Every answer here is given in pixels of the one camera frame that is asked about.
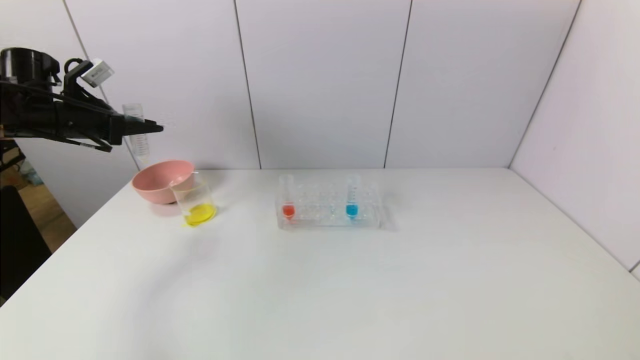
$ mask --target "red liquid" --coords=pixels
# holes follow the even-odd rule
[[[291,220],[293,215],[296,214],[296,207],[293,205],[283,205],[282,214],[284,215],[285,218],[287,218],[288,220]]]

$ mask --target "blue liquid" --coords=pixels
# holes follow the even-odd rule
[[[347,216],[352,219],[358,216],[358,204],[347,204]]]

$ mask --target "cable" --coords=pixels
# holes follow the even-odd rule
[[[22,169],[22,164],[24,164],[24,160],[21,161],[21,163],[15,164],[15,167],[18,167],[17,171],[20,172],[20,169]]]
[[[25,91],[31,92],[33,94],[52,97],[54,99],[62,100],[64,102],[67,102],[67,103],[69,103],[71,105],[79,106],[81,108],[93,110],[93,111],[96,111],[96,112],[99,112],[99,113],[103,113],[103,114],[113,115],[114,112],[115,112],[113,109],[107,110],[107,109],[104,109],[104,108],[100,108],[100,107],[98,107],[96,105],[91,105],[91,104],[87,104],[87,103],[85,103],[83,101],[76,100],[76,99],[74,99],[72,97],[54,94],[52,92],[41,90],[39,88],[31,88],[31,87],[20,85],[20,84],[10,83],[9,81],[0,81],[0,84],[6,85],[7,87],[10,87],[10,88],[12,87],[12,88],[18,88],[18,89],[21,89],[21,90],[25,90]]]
[[[71,65],[72,63],[82,63],[84,60],[80,59],[80,58],[72,58],[67,60],[67,62],[65,63],[65,74],[69,72],[69,65]]]
[[[96,105],[96,106],[100,106],[100,107],[105,107],[105,106],[109,106],[109,104],[107,104],[104,100],[99,99],[95,96],[93,96],[90,92],[88,92],[85,88],[80,86],[80,90],[82,91],[82,93],[84,94],[84,96],[86,96],[86,100],[91,103],[92,105]]]

